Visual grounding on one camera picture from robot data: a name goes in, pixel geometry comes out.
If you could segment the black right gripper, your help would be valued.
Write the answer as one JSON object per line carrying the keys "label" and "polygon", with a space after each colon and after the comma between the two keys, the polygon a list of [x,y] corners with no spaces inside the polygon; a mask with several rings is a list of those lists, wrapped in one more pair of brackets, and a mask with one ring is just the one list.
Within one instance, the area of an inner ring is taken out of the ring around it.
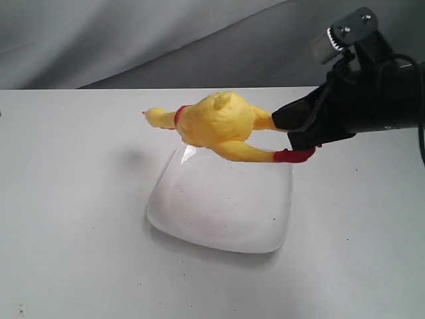
{"label": "black right gripper", "polygon": [[424,63],[382,72],[381,82],[322,84],[272,112],[272,129],[289,132],[293,150],[310,150],[359,133],[424,124]]}

